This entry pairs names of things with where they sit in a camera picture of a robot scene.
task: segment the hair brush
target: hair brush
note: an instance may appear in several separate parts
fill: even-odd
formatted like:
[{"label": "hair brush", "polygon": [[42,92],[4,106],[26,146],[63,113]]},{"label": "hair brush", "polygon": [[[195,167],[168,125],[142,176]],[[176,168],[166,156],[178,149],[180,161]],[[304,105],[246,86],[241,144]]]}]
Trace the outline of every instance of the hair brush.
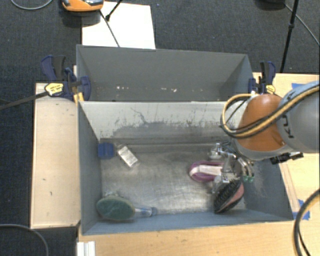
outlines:
[{"label": "hair brush", "polygon": [[245,192],[240,179],[232,179],[228,184],[219,188],[213,202],[214,213],[224,213],[241,200]]}]

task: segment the cable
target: cable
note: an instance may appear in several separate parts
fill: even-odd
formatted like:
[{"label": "cable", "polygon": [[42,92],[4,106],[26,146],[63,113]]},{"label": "cable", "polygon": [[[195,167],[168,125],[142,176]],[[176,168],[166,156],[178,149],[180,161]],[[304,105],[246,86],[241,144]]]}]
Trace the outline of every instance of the cable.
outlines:
[{"label": "cable", "polygon": [[225,121],[226,123],[229,122],[229,120],[233,117],[233,115],[238,111],[238,109],[241,108],[241,106],[247,101],[247,99],[243,100],[239,106],[236,107],[236,109],[230,114],[229,118]]},{"label": "cable", "polygon": [[24,6],[21,6],[19,4],[17,4],[14,0],[10,0],[11,3],[13,3],[16,7],[18,7],[19,9],[22,9],[22,10],[26,10],[26,11],[35,11],[35,10],[39,10],[39,9],[42,9],[44,7],[46,7],[47,5],[49,5],[53,0],[49,0],[48,2],[46,2],[45,4],[41,5],[41,6],[38,6],[38,7],[24,7]]},{"label": "cable", "polygon": [[[293,10],[286,4],[284,4],[284,6],[290,11],[293,12]],[[310,35],[312,36],[312,38],[315,40],[315,42],[317,43],[317,45],[320,47],[320,43],[317,40],[316,36],[312,33],[312,31],[310,30],[310,28],[307,26],[307,24],[300,18],[299,15],[295,15],[296,18],[301,22],[301,24],[306,28],[306,30],[310,33]]]},{"label": "cable", "polygon": [[48,243],[38,231],[31,229],[27,226],[19,225],[19,224],[0,224],[0,228],[18,228],[18,229],[27,230],[29,232],[34,232],[42,240],[42,242],[45,246],[45,255],[49,256]]},{"label": "cable", "polygon": [[[304,204],[301,206],[300,210],[298,211],[296,218],[295,218],[295,222],[294,222],[294,226],[293,226],[293,241],[294,241],[294,248],[295,248],[295,252],[298,256],[303,256],[300,246],[299,246],[299,236],[300,239],[303,243],[302,240],[302,236],[300,234],[300,222],[303,218],[303,216],[305,215],[306,211],[308,211],[308,209],[310,207],[312,207],[314,205],[314,203],[316,202],[316,199],[320,199],[320,189],[318,189],[317,191],[315,191],[305,202]],[[310,253],[308,252],[307,248],[305,248],[305,252],[310,255]]]},{"label": "cable", "polygon": [[271,126],[274,122],[276,122],[278,119],[280,119],[284,113],[286,113],[290,109],[292,109],[296,104],[298,104],[305,97],[307,97],[315,92],[318,92],[318,91],[319,91],[319,85],[317,84],[316,86],[311,87],[310,89],[293,97],[290,101],[287,101],[285,104],[278,107],[274,112],[272,112],[268,116],[265,116],[255,122],[247,125],[247,126],[250,126],[249,128],[248,127],[240,127],[237,129],[230,129],[227,126],[227,123],[225,121],[226,110],[229,108],[230,103],[234,102],[235,100],[237,100],[239,98],[243,99],[244,97],[247,97],[247,98],[251,97],[251,94],[249,94],[249,93],[242,93],[242,94],[235,95],[235,96],[231,97],[223,107],[222,115],[221,115],[221,119],[220,119],[221,128],[229,136],[231,136],[233,138],[244,139],[244,138],[252,137],[253,135],[258,134],[258,133],[264,131],[265,129],[267,129],[269,126]]},{"label": "cable", "polygon": [[307,255],[307,256],[311,256],[311,254],[310,254],[310,252],[308,251],[308,248],[306,247],[305,242],[304,242],[304,240],[303,240],[303,238],[302,238],[300,229],[299,229],[299,240],[300,240],[300,243],[301,243],[302,248],[304,249],[306,255]]},{"label": "cable", "polygon": [[48,92],[47,91],[38,93],[36,95],[29,96],[29,97],[26,97],[26,98],[22,98],[22,99],[13,101],[13,102],[9,102],[9,103],[7,103],[5,105],[0,106],[0,111],[8,109],[8,108],[11,108],[11,107],[14,107],[14,106],[17,106],[17,105],[20,105],[20,104],[23,104],[23,103],[26,103],[26,102],[34,101],[34,100],[37,100],[37,99],[45,97],[45,96],[48,96]]},{"label": "cable", "polygon": [[101,17],[103,18],[103,20],[105,21],[106,25],[108,26],[108,28],[109,28],[109,30],[110,30],[110,32],[111,32],[111,35],[112,35],[112,37],[113,37],[116,45],[120,48],[120,45],[119,45],[119,43],[118,43],[118,41],[117,41],[117,39],[116,39],[116,37],[115,37],[112,29],[111,29],[111,27],[110,27],[110,25],[109,25],[109,22],[107,21],[106,17],[104,16],[104,14],[102,13],[101,10],[99,10],[99,13],[100,13]]}]

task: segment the orange object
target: orange object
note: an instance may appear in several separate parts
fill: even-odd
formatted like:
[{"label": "orange object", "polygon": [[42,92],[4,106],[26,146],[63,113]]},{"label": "orange object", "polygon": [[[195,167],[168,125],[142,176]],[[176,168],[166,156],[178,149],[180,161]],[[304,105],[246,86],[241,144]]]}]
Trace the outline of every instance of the orange object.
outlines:
[{"label": "orange object", "polygon": [[[239,127],[249,125],[271,114],[279,106],[281,99],[280,96],[275,94],[262,94],[253,98],[244,111]],[[278,150],[285,145],[275,123],[257,135],[238,139],[237,141],[248,150],[260,152]]]},{"label": "orange object", "polygon": [[104,6],[104,0],[62,0],[62,6],[71,12],[92,12]]}]

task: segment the black cable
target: black cable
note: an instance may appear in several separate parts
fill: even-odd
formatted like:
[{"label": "black cable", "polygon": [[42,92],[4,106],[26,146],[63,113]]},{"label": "black cable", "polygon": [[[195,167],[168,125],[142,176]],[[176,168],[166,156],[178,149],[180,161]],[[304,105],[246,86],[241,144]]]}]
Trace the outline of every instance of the black cable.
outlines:
[{"label": "black cable", "polygon": [[23,229],[23,230],[27,230],[29,232],[33,232],[35,233],[43,242],[44,246],[45,246],[45,255],[49,256],[49,248],[48,248],[48,243],[45,240],[45,238],[36,230],[31,229],[27,226],[24,225],[19,225],[19,224],[0,224],[0,228],[17,228],[17,229]]},{"label": "black cable", "polygon": [[8,109],[8,108],[11,108],[11,107],[14,107],[14,106],[17,106],[17,105],[20,105],[20,104],[23,104],[23,103],[26,103],[26,102],[34,101],[36,99],[39,99],[39,98],[42,98],[42,97],[45,97],[45,96],[48,96],[48,93],[46,91],[38,93],[36,95],[32,95],[32,96],[29,96],[29,97],[26,97],[26,98],[22,98],[22,99],[16,100],[14,102],[10,102],[10,103],[7,103],[5,105],[0,106],[0,111]]},{"label": "black cable", "polygon": [[123,0],[119,0],[119,1],[116,3],[116,5],[113,7],[113,9],[110,11],[110,13],[109,13],[107,16],[105,16],[105,19],[106,19],[107,21],[110,21],[111,14],[114,13],[114,11],[118,8],[118,6],[120,5],[120,3],[121,3],[122,1],[123,1]]},{"label": "black cable", "polygon": [[[293,12],[293,10],[286,4],[284,4],[284,6],[290,11]],[[312,33],[312,31],[310,30],[310,28],[307,26],[307,24],[300,18],[299,15],[295,15],[296,18],[301,22],[301,24],[305,27],[305,29],[310,33],[310,35],[312,36],[312,38],[315,40],[315,42],[317,43],[317,45],[320,47],[320,43],[317,40],[316,36]]]},{"label": "black cable", "polygon": [[109,22],[107,21],[106,17],[104,16],[104,14],[102,13],[101,10],[99,10],[99,13],[100,13],[101,17],[103,18],[103,20],[105,21],[106,25],[108,26],[108,28],[109,28],[109,30],[110,30],[110,32],[111,32],[111,35],[112,35],[112,37],[113,37],[116,45],[120,48],[120,45],[119,45],[119,43],[118,43],[118,41],[117,41],[117,39],[116,39],[116,37],[115,37],[112,29],[111,29],[111,27],[110,27],[110,25],[109,25]]},{"label": "black cable", "polygon": [[310,254],[310,252],[308,251],[308,248],[306,247],[305,242],[304,242],[304,240],[303,240],[303,238],[302,238],[302,235],[301,235],[301,232],[300,232],[300,228],[299,228],[299,240],[300,240],[300,243],[301,243],[302,248],[304,249],[306,255],[307,255],[307,256],[311,256],[311,254]]},{"label": "black cable", "polygon": [[300,210],[298,211],[296,218],[295,218],[295,222],[294,222],[294,226],[293,226],[293,241],[294,241],[294,248],[295,251],[297,253],[298,256],[303,256],[300,246],[299,246],[299,233],[300,233],[300,222],[306,212],[306,210],[309,208],[310,204],[320,195],[320,189],[318,189],[317,191],[315,191],[301,206]]},{"label": "black cable", "polygon": [[241,102],[239,106],[236,107],[236,109],[230,114],[229,118],[225,121],[225,123],[228,123],[229,120],[233,117],[233,115],[238,111],[238,109],[241,108],[241,106],[247,101],[248,99],[245,99]]},{"label": "black cable", "polygon": [[14,4],[14,6],[18,7],[19,9],[22,9],[22,10],[26,10],[26,11],[35,11],[35,10],[39,10],[39,9],[42,9],[44,7],[46,7],[47,5],[49,5],[53,0],[49,0],[48,2],[46,2],[45,4],[43,5],[40,5],[38,7],[24,7],[24,6],[21,6],[19,4],[17,4],[14,0],[10,0],[11,3]]}]

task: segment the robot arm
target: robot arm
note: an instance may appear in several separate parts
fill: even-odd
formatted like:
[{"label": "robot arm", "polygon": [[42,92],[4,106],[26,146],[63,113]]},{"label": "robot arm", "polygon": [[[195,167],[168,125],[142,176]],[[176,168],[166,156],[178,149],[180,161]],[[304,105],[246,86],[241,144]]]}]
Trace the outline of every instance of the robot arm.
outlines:
[{"label": "robot arm", "polygon": [[247,95],[248,104],[236,128],[222,113],[221,127],[234,150],[251,161],[277,158],[293,152],[319,152],[319,82],[301,85],[284,98],[275,94]]}]

